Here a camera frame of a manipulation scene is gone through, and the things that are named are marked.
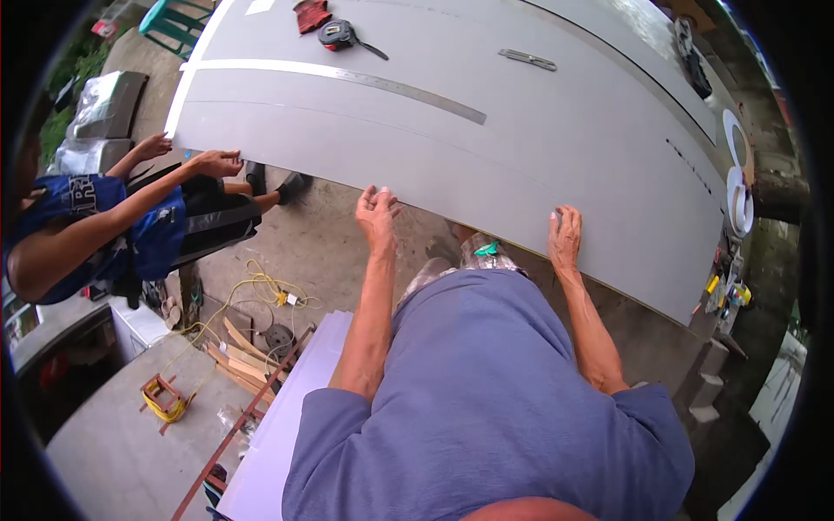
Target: tape measure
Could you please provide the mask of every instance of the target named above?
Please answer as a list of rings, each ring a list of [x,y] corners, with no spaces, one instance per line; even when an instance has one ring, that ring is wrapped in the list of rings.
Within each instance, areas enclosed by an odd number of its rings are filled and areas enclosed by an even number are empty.
[[[361,45],[373,54],[387,60],[388,56],[378,48],[359,40],[354,26],[347,20],[330,20],[319,29],[319,41],[330,51],[340,51],[354,45]]]

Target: metal ruler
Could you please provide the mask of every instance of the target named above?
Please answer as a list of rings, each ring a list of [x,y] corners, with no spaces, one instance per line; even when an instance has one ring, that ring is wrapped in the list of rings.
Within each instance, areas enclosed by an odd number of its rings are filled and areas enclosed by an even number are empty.
[[[201,60],[196,63],[186,62],[180,66],[181,71],[198,71],[206,69],[257,69],[264,71],[280,71],[284,73],[309,74],[323,78],[344,80],[345,82],[358,83],[367,87],[378,88],[389,93],[399,94],[426,103],[432,107],[445,110],[473,123],[483,125],[486,121],[486,114],[479,112],[463,103],[457,103],[435,93],[430,93],[422,88],[412,87],[405,83],[380,78],[371,74],[357,73],[343,68],[319,65],[317,63],[291,62],[289,60],[265,60],[254,58],[230,58],[220,60]]]
[[[329,78],[341,79],[346,82],[358,83],[367,87],[378,88],[380,90],[388,91],[389,93],[399,94],[407,98],[415,99],[421,103],[426,103],[432,107],[445,110],[448,113],[453,113],[462,118],[466,118],[471,122],[483,125],[486,121],[486,114],[479,112],[472,107],[467,107],[463,103],[458,103],[448,98],[444,98],[439,94],[430,93],[422,88],[412,87],[405,83],[395,82],[389,79],[380,78],[379,76],[372,76],[370,74],[356,73],[343,68],[333,68],[333,76]]]

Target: blue t-shirt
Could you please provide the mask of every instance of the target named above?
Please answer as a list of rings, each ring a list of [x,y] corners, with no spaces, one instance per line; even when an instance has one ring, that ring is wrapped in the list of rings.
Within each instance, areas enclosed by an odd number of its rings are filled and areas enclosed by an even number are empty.
[[[695,470],[660,385],[608,396],[527,278],[462,270],[394,314],[373,403],[304,398],[285,521],[458,519],[541,496],[601,519],[668,519]]]

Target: tree trunk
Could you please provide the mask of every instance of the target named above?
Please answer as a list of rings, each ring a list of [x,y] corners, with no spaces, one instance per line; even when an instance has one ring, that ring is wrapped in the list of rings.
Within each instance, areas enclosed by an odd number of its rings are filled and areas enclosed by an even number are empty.
[[[800,224],[811,204],[808,182],[799,177],[786,178],[779,173],[756,172],[752,192],[756,217],[789,224]]]

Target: black shorts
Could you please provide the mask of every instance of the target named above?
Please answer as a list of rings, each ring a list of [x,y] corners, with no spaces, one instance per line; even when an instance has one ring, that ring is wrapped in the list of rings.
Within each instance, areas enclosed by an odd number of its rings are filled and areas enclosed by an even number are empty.
[[[179,165],[132,179],[128,196],[156,181]],[[186,230],[179,247],[179,258],[171,270],[217,252],[234,243],[254,237],[261,223],[260,207],[250,196],[226,193],[223,182],[197,174],[181,185],[185,203]]]

